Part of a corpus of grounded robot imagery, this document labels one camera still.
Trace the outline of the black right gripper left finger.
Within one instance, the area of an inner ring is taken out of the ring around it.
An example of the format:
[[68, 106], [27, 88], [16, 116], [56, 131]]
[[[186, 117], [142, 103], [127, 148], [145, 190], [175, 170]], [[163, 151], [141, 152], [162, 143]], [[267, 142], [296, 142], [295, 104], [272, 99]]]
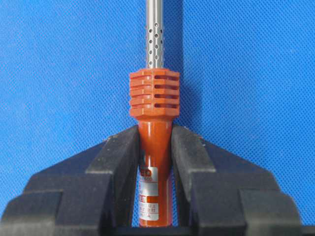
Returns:
[[137, 126], [33, 175], [0, 222], [3, 236], [105, 236], [130, 226]]

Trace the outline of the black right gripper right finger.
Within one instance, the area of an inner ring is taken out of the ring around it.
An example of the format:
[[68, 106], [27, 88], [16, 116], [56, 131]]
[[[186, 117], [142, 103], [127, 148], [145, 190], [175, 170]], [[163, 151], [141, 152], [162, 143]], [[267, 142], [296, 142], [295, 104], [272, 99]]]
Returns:
[[178, 223], [196, 236], [312, 236], [266, 169], [174, 125]]

